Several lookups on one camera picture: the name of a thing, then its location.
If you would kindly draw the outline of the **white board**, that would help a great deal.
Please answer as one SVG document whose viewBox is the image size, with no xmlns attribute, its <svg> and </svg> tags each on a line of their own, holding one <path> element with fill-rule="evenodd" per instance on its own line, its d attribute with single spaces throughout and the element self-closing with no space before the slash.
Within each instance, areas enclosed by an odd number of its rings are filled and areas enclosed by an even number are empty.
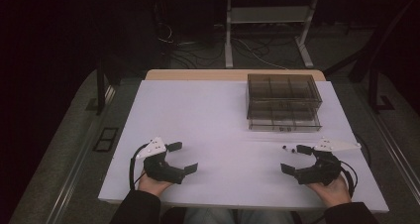
<svg viewBox="0 0 420 224">
<path fill-rule="evenodd" d="M 155 137 L 183 147 L 167 155 L 177 168 L 192 164 L 197 172 L 172 186 L 161 200 L 177 206 L 319 209 L 317 195 L 290 175 L 283 164 L 307 168 L 312 157 L 292 147 L 314 146 L 323 138 L 353 143 L 356 139 L 333 85 L 317 84 L 322 98 L 314 133 L 256 132 L 247 120 L 247 85 L 243 81 L 164 81 L 141 83 L 122 136 L 99 193 L 118 203 L 129 191 L 130 159 Z"/>
</svg>

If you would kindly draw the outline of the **person's right hand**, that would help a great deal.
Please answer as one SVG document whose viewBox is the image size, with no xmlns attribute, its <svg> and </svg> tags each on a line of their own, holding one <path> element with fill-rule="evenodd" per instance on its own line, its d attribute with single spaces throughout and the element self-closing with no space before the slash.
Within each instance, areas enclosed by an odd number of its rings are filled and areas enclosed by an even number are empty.
<svg viewBox="0 0 420 224">
<path fill-rule="evenodd" d="M 307 187 L 313 190 L 328 208 L 352 202 L 346 181 L 341 175 L 328 185 L 310 183 Z"/>
</svg>

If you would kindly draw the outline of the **wooden table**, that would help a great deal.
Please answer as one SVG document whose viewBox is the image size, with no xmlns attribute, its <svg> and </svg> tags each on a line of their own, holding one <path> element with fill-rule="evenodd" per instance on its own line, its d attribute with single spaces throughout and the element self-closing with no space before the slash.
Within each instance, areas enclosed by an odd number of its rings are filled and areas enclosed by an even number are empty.
<svg viewBox="0 0 420 224">
<path fill-rule="evenodd" d="M 325 81 L 317 69 L 152 69 L 146 80 L 223 80 L 246 81 L 249 74 L 307 74 L 315 81 Z"/>
</svg>

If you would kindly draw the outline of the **metal floor rail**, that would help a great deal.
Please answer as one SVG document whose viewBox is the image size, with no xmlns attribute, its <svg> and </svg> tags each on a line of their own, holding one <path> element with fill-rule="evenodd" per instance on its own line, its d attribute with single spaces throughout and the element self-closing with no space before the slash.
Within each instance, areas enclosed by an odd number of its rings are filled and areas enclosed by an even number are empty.
<svg viewBox="0 0 420 224">
<path fill-rule="evenodd" d="M 115 94 L 113 86 L 102 92 L 80 89 L 59 125 L 47 153 L 50 177 L 56 177 L 46 224 L 59 224 L 85 165 L 86 156 L 99 131 L 104 115 L 97 112 L 99 102 L 108 105 Z"/>
<path fill-rule="evenodd" d="M 368 90 L 362 85 L 356 92 L 367 107 L 404 182 L 420 206 L 420 116 L 392 85 L 379 92 L 379 108 L 368 105 Z"/>
</svg>

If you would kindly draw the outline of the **black floor frame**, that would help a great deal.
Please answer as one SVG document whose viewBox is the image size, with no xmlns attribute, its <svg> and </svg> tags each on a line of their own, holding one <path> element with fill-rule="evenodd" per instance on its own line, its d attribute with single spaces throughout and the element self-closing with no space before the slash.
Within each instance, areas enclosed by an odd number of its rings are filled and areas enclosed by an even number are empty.
<svg viewBox="0 0 420 224">
<path fill-rule="evenodd" d="M 117 133 L 118 133 L 118 128 L 105 127 L 102 130 L 97 142 L 95 143 L 93 147 L 93 151 L 99 152 L 99 153 L 110 152 L 112 150 Z"/>
</svg>

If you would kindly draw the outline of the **white metal desk frame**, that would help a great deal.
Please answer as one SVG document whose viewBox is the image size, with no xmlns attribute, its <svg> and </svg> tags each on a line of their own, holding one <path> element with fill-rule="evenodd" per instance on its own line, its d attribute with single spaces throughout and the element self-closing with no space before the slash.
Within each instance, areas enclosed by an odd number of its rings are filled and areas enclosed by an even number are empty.
<svg viewBox="0 0 420 224">
<path fill-rule="evenodd" d="M 307 51 L 305 41 L 308 35 L 318 0 L 311 0 L 307 6 L 276 7 L 233 7 L 232 0 L 227 0 L 225 66 L 233 67 L 232 26 L 239 24 L 262 23 L 302 23 L 303 29 L 294 39 L 301 59 L 306 68 L 313 68 L 314 63 Z"/>
</svg>

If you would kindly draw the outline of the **person's legs in jeans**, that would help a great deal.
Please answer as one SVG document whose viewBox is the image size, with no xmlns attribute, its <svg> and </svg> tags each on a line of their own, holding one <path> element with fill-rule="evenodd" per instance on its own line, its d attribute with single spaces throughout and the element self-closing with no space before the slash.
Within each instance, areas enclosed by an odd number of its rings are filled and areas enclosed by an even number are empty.
<svg viewBox="0 0 420 224">
<path fill-rule="evenodd" d="M 294 224 L 294 220 L 284 211 L 188 208 L 183 224 Z"/>
</svg>

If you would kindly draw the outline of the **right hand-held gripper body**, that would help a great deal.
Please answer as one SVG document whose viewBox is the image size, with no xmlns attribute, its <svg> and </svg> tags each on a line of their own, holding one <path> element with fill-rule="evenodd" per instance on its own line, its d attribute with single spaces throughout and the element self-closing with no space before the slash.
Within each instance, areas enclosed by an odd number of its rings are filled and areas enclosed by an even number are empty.
<svg viewBox="0 0 420 224">
<path fill-rule="evenodd" d="M 357 179 L 342 168 L 343 162 L 339 160 L 334 152 L 343 152 L 349 150 L 359 150 L 359 143 L 348 143 L 329 138 L 321 138 L 318 143 L 311 147 L 315 157 L 315 164 L 309 168 L 299 168 L 295 172 L 295 178 L 299 184 L 319 183 L 330 184 L 341 173 L 348 179 L 350 186 L 355 186 Z"/>
</svg>

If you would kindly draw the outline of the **black metal stand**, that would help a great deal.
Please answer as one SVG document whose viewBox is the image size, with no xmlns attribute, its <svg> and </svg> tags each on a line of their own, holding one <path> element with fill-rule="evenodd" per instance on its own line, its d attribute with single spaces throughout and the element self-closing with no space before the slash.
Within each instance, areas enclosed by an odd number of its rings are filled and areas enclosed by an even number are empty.
<svg viewBox="0 0 420 224">
<path fill-rule="evenodd" d="M 323 73 L 331 75 L 353 61 L 348 78 L 361 82 L 368 75 L 367 102 L 375 112 L 393 108 L 386 96 L 378 95 L 379 75 L 384 74 L 420 114 L 420 0 L 403 0 L 360 50 Z"/>
<path fill-rule="evenodd" d="M 110 85 L 119 85 L 122 75 L 123 63 L 116 56 L 106 56 L 96 63 L 97 97 L 91 100 L 86 107 L 87 111 L 96 111 L 100 115 L 105 108 L 106 93 Z"/>
</svg>

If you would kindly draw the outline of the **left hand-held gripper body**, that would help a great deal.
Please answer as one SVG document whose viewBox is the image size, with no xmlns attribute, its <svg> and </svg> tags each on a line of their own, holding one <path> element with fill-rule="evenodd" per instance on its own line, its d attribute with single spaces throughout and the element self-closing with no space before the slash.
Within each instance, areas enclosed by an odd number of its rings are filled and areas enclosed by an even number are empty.
<svg viewBox="0 0 420 224">
<path fill-rule="evenodd" d="M 168 164 L 165 157 L 169 151 L 165 145 L 161 137 L 155 137 L 136 150 L 135 160 L 144 160 L 144 171 L 154 180 L 181 184 L 185 178 L 184 169 Z"/>
</svg>

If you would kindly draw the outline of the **person's left hand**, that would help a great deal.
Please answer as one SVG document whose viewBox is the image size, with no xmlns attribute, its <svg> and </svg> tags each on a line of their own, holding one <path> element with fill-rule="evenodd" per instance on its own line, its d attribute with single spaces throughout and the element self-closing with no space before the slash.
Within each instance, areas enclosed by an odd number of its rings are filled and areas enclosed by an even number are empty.
<svg viewBox="0 0 420 224">
<path fill-rule="evenodd" d="M 154 180 L 144 172 L 139 179 L 138 190 L 160 197 L 170 186 L 171 182 Z"/>
</svg>

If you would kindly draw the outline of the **smoky transparent drawer box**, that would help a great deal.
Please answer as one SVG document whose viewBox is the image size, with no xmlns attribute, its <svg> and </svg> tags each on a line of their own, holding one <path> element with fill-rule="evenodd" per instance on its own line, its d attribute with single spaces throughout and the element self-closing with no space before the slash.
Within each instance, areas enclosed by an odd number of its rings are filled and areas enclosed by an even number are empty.
<svg viewBox="0 0 420 224">
<path fill-rule="evenodd" d="M 261 132 L 318 132 L 322 98 L 309 74 L 249 74 L 249 129 Z"/>
</svg>

